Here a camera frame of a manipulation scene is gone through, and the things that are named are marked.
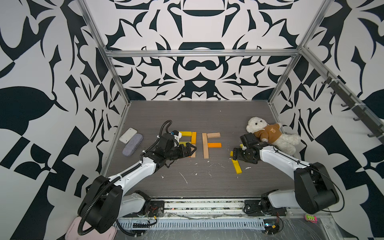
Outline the yellow block long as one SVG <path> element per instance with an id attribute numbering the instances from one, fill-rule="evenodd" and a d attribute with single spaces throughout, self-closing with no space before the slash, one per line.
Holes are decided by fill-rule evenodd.
<path id="1" fill-rule="evenodd" d="M 237 173 L 237 174 L 241 174 L 241 173 L 242 173 L 242 169 L 241 169 L 241 167 L 240 167 L 240 164 L 239 164 L 238 160 L 234 160 L 234 159 L 232 159 L 232 163 L 233 163 L 233 165 L 234 165 L 234 168 L 235 168 L 236 173 Z"/>

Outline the amber orange block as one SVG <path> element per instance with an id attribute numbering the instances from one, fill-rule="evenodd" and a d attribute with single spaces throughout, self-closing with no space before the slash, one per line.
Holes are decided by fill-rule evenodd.
<path id="1" fill-rule="evenodd" d="M 197 142 L 197 132 L 192 132 L 191 144 L 195 145 Z"/>

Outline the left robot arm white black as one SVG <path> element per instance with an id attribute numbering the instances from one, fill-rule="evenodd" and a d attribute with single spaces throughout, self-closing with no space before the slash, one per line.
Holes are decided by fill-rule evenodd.
<path id="1" fill-rule="evenodd" d="M 197 147 L 191 143 L 181 144 L 183 134 L 179 131 L 169 131 L 172 121 L 167 120 L 160 128 L 156 141 L 140 154 L 137 163 L 111 177 L 99 176 L 91 184 L 79 209 L 81 218 L 78 225 L 78 235 L 84 236 L 92 231 L 105 233 L 113 226 L 127 236 L 142 236 L 147 229 L 158 221 L 145 224 L 133 223 L 133 230 L 123 228 L 119 219 L 138 214 L 146 216 L 151 207 L 151 197 L 142 191 L 135 191 L 127 196 L 126 193 L 148 176 L 153 175 L 162 167 L 170 167 L 178 159 L 192 156 Z"/>

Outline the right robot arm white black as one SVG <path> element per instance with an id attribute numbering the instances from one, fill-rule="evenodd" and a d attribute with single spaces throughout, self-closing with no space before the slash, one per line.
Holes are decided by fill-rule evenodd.
<path id="1" fill-rule="evenodd" d="M 326 211 L 340 201 L 339 188 L 331 180 L 326 167 L 320 163 L 300 161 L 275 146 L 262 142 L 253 134 L 240 137 L 242 147 L 234 148 L 233 159 L 257 164 L 262 161 L 286 174 L 294 181 L 292 190 L 272 190 L 262 195 L 260 209 L 301 208 L 313 215 Z"/>

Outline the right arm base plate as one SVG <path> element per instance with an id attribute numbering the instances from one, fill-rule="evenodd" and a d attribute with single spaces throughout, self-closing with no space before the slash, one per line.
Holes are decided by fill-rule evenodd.
<path id="1" fill-rule="evenodd" d="M 267 198 L 260 200 L 245 200 L 243 212 L 250 217 L 271 217 L 271 216 L 286 216 L 286 208 L 275 208 Z"/>

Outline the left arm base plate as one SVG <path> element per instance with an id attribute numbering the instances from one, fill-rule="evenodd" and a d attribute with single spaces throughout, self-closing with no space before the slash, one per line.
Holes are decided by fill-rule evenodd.
<path id="1" fill-rule="evenodd" d="M 151 200 L 150 203 L 146 203 L 144 208 L 138 213 L 131 213 L 125 215 L 124 218 L 133 217 L 162 217 L 164 215 L 165 202 L 158 200 Z"/>

